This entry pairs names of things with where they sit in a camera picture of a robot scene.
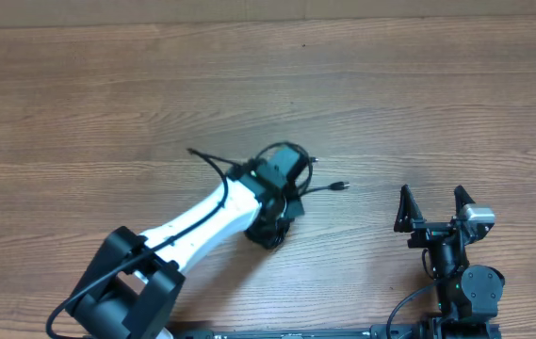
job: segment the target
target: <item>robotic arm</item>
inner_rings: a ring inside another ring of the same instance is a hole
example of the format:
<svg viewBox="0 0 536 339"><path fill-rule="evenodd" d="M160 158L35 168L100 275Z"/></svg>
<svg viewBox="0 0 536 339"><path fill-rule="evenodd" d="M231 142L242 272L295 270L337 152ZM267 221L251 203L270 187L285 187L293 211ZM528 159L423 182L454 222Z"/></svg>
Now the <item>robotic arm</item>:
<svg viewBox="0 0 536 339"><path fill-rule="evenodd" d="M275 154L261 157L272 148ZM347 188L343 182L308 189L312 158L299 145L282 142L255 158L236 164L190 150L209 163L222 184L205 200L163 226L136 235L126 227L111 233L83 277L48 318L46 332L65 309L96 339L170 339L164 329L184 283L185 274L223 239L245 232L252 241L273 249L284 241L290 223L304 214L301 196L320 189ZM223 174L212 161L233 164ZM297 179L308 169L307 179ZM117 274L135 274L146 283L137 294Z"/></svg>

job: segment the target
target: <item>wooden table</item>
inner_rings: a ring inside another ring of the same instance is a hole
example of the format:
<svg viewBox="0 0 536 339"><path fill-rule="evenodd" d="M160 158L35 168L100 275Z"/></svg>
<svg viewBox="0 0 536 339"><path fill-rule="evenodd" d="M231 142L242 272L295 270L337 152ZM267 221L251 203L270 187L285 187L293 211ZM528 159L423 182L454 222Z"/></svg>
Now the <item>wooden table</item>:
<svg viewBox="0 0 536 339"><path fill-rule="evenodd" d="M244 159L283 139L320 158L315 185L351 190L308 196L275 251L219 246L172 319L383 323L428 282L393 232L399 188L447 220L463 184L498 217L468 248L507 277L496 321L536 337L536 17L521 16L0 30L0 338L44 338L110 231L162 224L219 183L185 147Z"/></svg>

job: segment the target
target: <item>wood grain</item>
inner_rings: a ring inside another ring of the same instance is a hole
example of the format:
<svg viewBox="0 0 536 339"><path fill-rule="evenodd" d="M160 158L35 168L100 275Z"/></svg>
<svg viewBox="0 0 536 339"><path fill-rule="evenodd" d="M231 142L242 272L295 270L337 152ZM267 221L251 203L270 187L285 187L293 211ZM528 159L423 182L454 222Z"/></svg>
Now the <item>wood grain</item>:
<svg viewBox="0 0 536 339"><path fill-rule="evenodd" d="M229 239L173 319L220 329L382 323L427 282L393 233L408 183L429 219L463 184L498 223L468 248L508 284L496 319L536 336L536 16L0 30L0 338L43 338L106 234L142 231L219 182L185 147L321 161L284 245ZM409 304L415 321L433 297ZM68 317L57 328L81 329Z"/></svg>

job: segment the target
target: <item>tabletop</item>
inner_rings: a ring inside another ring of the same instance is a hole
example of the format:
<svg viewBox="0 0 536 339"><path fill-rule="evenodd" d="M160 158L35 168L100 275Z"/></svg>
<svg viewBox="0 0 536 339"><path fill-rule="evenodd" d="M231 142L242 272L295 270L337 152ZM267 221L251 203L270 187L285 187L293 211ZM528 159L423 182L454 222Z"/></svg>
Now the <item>tabletop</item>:
<svg viewBox="0 0 536 339"><path fill-rule="evenodd" d="M277 250L219 245L172 320L384 323L429 282L393 232L399 189L445 221L463 185L497 216L467 248L506 276L495 322L536 336L536 16L517 16L0 30L0 338L44 338L109 232L219 184L186 147L242 160L280 140L319 157L313 185L350 190L308 196ZM435 308L425 296L396 322Z"/></svg>

